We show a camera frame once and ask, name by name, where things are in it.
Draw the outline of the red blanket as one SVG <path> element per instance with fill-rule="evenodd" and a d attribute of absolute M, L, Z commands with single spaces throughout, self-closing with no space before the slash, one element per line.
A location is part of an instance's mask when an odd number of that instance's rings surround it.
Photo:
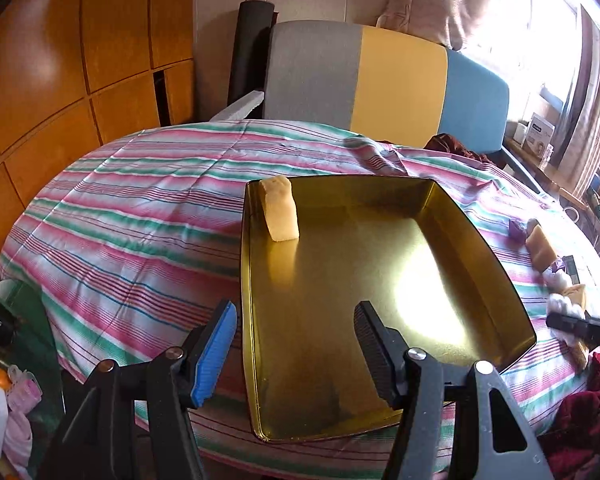
<path fill-rule="evenodd" d="M 600 353 L 593 354 L 586 388 L 562 400 L 539 441 L 555 479 L 585 479 L 600 464 Z"/>

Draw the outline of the white fuzzy sock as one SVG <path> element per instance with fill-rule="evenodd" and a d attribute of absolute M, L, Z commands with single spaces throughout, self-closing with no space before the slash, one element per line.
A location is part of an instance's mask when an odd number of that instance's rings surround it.
<path fill-rule="evenodd" d="M 546 314 L 559 313 L 573 318 L 585 319 L 585 310 L 580 304 L 574 304 L 568 297 L 554 292 L 548 296 L 546 305 Z M 568 347 L 574 348 L 577 345 L 578 338 L 574 335 L 567 334 L 556 328 L 551 328 L 550 333 L 556 339 L 564 342 Z"/>

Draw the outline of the grey yellow blue headboard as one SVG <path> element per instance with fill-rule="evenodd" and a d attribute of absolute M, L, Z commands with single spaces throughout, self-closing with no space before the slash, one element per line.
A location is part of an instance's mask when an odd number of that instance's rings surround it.
<path fill-rule="evenodd" d="M 317 122 L 411 148 L 446 133 L 490 155 L 502 148 L 508 104 L 503 79 L 422 38 L 329 21 L 272 29 L 268 119 Z"/>

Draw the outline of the orange wooden wardrobe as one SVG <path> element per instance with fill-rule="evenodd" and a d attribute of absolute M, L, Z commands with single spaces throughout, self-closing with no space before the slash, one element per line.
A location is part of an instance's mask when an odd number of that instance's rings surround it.
<path fill-rule="evenodd" d="M 0 252 L 82 155 L 195 115 L 194 0 L 10 0 L 0 15 Z"/>

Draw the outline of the black rolled mat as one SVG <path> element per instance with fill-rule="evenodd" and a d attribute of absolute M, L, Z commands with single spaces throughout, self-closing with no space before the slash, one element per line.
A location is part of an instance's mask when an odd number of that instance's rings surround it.
<path fill-rule="evenodd" d="M 264 88 L 268 49 L 276 21 L 275 6 L 263 0 L 245 0 L 238 9 L 227 104 Z"/>

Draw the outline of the yellow sponge block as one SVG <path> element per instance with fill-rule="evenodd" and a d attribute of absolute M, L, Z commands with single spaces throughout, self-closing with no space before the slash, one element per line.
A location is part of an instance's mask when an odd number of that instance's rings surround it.
<path fill-rule="evenodd" d="M 542 226 L 539 224 L 534 226 L 528 233 L 524 244 L 528 250 L 532 266 L 540 273 L 550 268 L 558 259 L 556 250 L 550 244 Z"/>
<path fill-rule="evenodd" d="M 577 304 L 582 310 L 586 309 L 585 284 L 574 284 L 567 287 L 562 294 L 567 297 L 572 304 Z"/>
<path fill-rule="evenodd" d="M 274 242 L 298 240 L 297 207 L 290 180 L 285 176 L 262 179 L 258 184 L 266 226 Z"/>

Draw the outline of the green glass side table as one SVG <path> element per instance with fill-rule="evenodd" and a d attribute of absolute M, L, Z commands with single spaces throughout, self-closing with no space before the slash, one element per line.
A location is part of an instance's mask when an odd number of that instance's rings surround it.
<path fill-rule="evenodd" d="M 0 463 L 21 479 L 38 476 L 65 414 L 55 338 L 41 296 L 0 281 Z"/>

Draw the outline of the white carton on desk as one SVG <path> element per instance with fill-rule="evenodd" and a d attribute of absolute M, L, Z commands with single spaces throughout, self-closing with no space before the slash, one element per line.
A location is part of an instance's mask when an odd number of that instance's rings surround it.
<path fill-rule="evenodd" d="M 555 127 L 548 120 L 533 114 L 527 126 L 522 148 L 537 159 L 541 159 L 550 145 L 554 130 Z"/>

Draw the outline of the dark red cloth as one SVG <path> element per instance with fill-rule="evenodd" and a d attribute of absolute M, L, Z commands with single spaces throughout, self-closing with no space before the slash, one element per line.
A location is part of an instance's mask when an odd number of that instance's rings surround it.
<path fill-rule="evenodd" d="M 492 162 L 488 156 L 468 150 L 460 140 L 457 140 L 455 136 L 451 136 L 449 133 L 436 134 L 429 139 L 425 148 L 429 151 L 462 156 L 471 160 L 476 160 L 477 162 L 483 162 L 484 164 L 490 164 Z"/>

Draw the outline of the wooden side desk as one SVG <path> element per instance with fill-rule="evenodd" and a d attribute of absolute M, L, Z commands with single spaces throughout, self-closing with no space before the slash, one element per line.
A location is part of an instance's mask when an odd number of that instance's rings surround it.
<path fill-rule="evenodd" d="M 550 194 L 555 198 L 565 200 L 569 205 L 580 210 L 585 210 L 588 208 L 587 203 L 580 198 L 577 198 L 577 196 L 573 195 L 568 190 L 565 178 L 553 166 L 547 164 L 544 168 L 542 168 L 541 161 L 526 152 L 512 138 L 504 139 L 504 148 L 512 153 L 518 162 L 520 162 L 521 165 L 526 168 L 528 173 L 532 175 L 533 179 L 539 183 L 540 187 L 547 192 L 547 194 Z"/>

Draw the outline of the gold metal tin tray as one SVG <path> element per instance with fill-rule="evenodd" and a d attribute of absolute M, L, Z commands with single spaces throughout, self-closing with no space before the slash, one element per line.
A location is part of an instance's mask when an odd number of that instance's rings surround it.
<path fill-rule="evenodd" d="M 272 239 L 258 182 L 246 186 L 242 214 L 242 362 L 261 440 L 345 438 L 398 422 L 355 336 L 361 301 L 442 363 L 505 370 L 534 345 L 512 281 L 437 182 L 295 177 L 291 191 L 295 240 Z"/>

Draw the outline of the pink beige curtain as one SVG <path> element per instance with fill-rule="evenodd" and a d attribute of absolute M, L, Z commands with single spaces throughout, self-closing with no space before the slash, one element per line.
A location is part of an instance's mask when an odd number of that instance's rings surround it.
<path fill-rule="evenodd" d="M 489 0 L 388 0 L 376 26 L 462 50 Z"/>

